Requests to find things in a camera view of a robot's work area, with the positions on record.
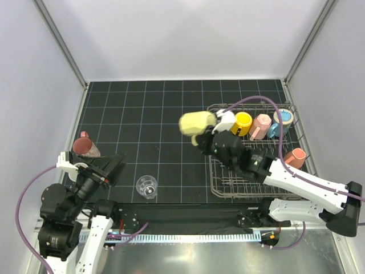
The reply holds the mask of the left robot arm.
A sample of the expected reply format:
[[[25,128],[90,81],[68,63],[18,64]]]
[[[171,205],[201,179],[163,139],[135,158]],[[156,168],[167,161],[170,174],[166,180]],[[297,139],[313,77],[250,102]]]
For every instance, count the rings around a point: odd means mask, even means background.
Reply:
[[[40,255],[49,264],[49,273],[96,273],[99,258],[109,230],[121,221],[118,203],[95,202],[89,218],[90,230],[83,252],[77,255],[82,223],[77,217],[100,188],[114,186],[126,163],[123,154],[73,157],[61,152],[56,167],[68,173],[71,188],[52,184],[42,195],[39,230]]]

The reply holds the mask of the yellow mug black handle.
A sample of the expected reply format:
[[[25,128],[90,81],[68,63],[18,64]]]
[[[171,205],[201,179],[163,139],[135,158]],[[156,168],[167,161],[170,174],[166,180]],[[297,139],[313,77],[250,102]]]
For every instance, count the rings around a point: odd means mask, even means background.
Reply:
[[[235,122],[231,128],[231,132],[235,136],[245,136],[248,134],[252,126],[252,116],[247,112],[238,112],[235,114]]]

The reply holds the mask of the cream yellow faceted mug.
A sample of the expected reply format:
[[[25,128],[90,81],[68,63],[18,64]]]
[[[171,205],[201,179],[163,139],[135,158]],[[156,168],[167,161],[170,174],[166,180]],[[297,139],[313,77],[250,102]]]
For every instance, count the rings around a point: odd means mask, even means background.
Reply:
[[[215,114],[209,111],[197,111],[183,114],[179,119],[179,130],[185,136],[191,137],[193,146],[198,146],[196,137],[202,135],[209,126],[215,126]]]

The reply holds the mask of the pink faceted mug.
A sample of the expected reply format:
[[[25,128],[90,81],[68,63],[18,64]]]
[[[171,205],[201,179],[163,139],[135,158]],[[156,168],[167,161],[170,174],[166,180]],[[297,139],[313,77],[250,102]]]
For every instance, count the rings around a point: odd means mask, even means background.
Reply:
[[[271,127],[271,118],[267,114],[259,114],[252,122],[249,130],[249,140],[262,140]]]

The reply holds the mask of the brown floral mug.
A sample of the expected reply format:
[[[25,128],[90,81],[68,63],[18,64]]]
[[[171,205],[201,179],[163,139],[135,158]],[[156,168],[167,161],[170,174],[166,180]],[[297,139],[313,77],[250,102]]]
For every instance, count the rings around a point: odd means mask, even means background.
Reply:
[[[283,157],[285,163],[296,169],[300,169],[305,162],[306,153],[301,148],[295,148]]]

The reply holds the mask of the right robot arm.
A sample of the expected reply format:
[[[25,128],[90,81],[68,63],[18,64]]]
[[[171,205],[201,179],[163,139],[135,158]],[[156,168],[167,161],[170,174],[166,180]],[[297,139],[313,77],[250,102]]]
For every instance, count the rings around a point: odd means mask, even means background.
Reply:
[[[264,211],[275,221],[319,223],[342,236],[356,236],[364,201],[360,184],[336,183],[310,175],[288,166],[281,156],[246,148],[229,131],[197,135],[192,144],[246,181],[278,187],[302,197],[291,202],[267,199]]]

